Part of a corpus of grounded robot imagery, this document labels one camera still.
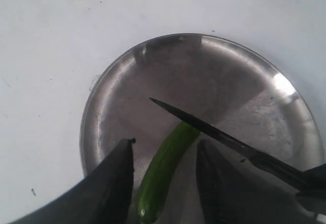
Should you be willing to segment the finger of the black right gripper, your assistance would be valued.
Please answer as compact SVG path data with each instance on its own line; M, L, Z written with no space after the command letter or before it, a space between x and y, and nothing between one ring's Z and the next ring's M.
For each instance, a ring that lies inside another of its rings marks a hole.
M325 215L325 164L303 172L311 187L299 191L296 200L307 211Z

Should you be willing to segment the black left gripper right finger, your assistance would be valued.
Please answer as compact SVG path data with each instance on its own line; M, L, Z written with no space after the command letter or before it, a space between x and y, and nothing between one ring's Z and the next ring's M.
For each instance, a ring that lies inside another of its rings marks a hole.
M209 140L197 145L196 181L205 223L317 223L286 192L245 175Z

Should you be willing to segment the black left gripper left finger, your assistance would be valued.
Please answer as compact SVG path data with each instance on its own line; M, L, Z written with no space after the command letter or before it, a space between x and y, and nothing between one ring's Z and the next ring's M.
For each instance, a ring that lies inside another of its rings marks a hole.
M15 223L126 223L131 204L134 138L120 140L82 181Z

